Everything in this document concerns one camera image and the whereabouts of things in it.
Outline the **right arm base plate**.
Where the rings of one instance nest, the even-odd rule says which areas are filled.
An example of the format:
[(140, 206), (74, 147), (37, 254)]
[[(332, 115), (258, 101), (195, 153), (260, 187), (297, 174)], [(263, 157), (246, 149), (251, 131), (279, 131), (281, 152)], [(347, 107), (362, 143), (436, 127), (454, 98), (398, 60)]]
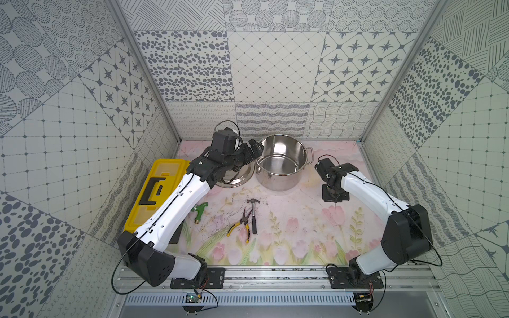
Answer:
[(328, 266), (326, 272), (332, 289), (383, 289), (384, 280), (380, 272), (364, 274), (361, 270), (351, 267)]

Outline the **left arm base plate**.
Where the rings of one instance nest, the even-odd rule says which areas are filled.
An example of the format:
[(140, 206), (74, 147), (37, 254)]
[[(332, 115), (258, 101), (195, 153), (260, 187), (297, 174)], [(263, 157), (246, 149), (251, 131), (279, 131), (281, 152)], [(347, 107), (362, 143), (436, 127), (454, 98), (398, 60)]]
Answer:
[(220, 290), (223, 288), (225, 280), (225, 268), (211, 267), (196, 280), (186, 280), (184, 278), (172, 279), (170, 288), (172, 290), (193, 290), (205, 288), (207, 290)]

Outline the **black claw hammer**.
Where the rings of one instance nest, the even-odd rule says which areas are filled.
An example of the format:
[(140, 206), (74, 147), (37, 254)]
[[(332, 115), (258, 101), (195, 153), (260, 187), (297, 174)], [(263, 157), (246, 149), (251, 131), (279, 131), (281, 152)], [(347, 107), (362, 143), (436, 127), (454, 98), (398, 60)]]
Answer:
[(258, 199), (251, 198), (247, 200), (248, 204), (252, 205), (252, 232), (254, 235), (257, 234), (257, 219), (256, 219), (256, 206), (260, 203)]

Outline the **left controller board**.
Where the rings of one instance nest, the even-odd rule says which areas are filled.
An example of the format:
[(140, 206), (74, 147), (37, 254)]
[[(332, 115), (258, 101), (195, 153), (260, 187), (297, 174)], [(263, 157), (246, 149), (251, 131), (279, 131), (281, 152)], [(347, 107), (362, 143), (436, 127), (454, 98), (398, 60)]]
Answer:
[(187, 293), (182, 308), (187, 314), (197, 314), (204, 305), (201, 302), (201, 294)]

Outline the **stainless steel pot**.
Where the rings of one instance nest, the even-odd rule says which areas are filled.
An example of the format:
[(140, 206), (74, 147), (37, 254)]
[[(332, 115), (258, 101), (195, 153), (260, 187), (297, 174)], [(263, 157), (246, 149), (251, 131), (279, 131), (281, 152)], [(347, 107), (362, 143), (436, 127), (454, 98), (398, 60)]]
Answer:
[(314, 150), (288, 135), (270, 135), (261, 140), (262, 155), (256, 160), (255, 176), (265, 188), (284, 192), (300, 182)]

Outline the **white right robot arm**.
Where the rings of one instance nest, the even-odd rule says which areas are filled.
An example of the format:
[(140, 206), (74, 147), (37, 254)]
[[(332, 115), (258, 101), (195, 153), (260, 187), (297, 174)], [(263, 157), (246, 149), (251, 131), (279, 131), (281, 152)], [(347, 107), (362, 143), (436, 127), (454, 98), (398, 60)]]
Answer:
[(350, 163), (335, 165), (319, 158), (315, 170), (325, 182), (322, 199), (334, 204), (351, 196), (361, 200), (383, 222), (381, 243), (349, 261), (348, 275), (357, 284), (381, 270), (394, 269), (434, 249), (429, 215), (421, 205), (409, 205), (369, 181)]

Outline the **yellow plastic toolbox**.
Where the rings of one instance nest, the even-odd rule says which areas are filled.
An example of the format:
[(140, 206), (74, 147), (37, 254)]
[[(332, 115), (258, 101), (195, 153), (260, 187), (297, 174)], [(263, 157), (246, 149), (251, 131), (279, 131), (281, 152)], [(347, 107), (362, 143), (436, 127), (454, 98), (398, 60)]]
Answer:
[(134, 233), (152, 217), (182, 181), (190, 162), (184, 159), (158, 159), (152, 165), (124, 230)]

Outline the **right controller board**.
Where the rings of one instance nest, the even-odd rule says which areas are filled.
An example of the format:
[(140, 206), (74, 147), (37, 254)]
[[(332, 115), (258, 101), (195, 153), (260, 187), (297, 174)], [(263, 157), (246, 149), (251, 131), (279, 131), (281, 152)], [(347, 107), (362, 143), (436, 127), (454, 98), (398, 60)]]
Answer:
[(374, 306), (373, 295), (369, 293), (354, 293), (353, 308), (359, 313), (369, 313)]

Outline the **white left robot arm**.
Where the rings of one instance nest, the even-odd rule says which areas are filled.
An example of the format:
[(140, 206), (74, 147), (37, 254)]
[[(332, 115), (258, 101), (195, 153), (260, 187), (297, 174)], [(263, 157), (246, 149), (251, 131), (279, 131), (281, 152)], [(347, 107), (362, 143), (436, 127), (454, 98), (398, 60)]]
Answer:
[(245, 143), (231, 128), (214, 132), (212, 143), (193, 159), (169, 198), (134, 233), (124, 231), (117, 243), (125, 263), (152, 287), (167, 279), (185, 279), (200, 287), (207, 264), (194, 254), (168, 254), (166, 248), (192, 208), (228, 171), (261, 157), (264, 147), (254, 139)]

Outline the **aluminium mounting rail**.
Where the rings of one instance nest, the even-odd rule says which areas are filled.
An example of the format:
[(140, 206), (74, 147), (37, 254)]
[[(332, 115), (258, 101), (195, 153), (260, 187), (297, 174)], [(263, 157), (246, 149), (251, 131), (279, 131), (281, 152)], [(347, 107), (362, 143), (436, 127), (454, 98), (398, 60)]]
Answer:
[[(327, 266), (225, 266), (223, 290), (243, 292), (316, 292), (330, 290)], [(433, 286), (428, 266), (403, 265), (381, 272), (388, 291), (421, 291)]]

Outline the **steel pot lid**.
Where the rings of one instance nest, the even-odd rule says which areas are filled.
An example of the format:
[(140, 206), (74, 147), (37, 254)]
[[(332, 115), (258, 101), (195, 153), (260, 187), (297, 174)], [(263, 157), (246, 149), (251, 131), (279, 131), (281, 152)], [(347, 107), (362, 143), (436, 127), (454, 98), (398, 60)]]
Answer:
[(250, 164), (242, 167), (239, 172), (233, 172), (232, 170), (228, 171), (225, 174), (225, 177), (217, 182), (217, 186), (220, 188), (236, 188), (246, 184), (255, 173), (255, 163), (251, 162)]

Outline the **controller board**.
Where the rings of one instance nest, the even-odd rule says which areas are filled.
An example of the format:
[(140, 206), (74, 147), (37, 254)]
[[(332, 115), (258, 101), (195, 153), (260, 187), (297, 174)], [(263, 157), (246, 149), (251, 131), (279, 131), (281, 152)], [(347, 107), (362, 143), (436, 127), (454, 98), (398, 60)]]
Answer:
[(359, 313), (369, 313), (374, 306), (373, 295), (369, 293), (354, 293), (353, 308)]
[(201, 294), (187, 293), (182, 308), (187, 314), (197, 314), (204, 305), (201, 302)]

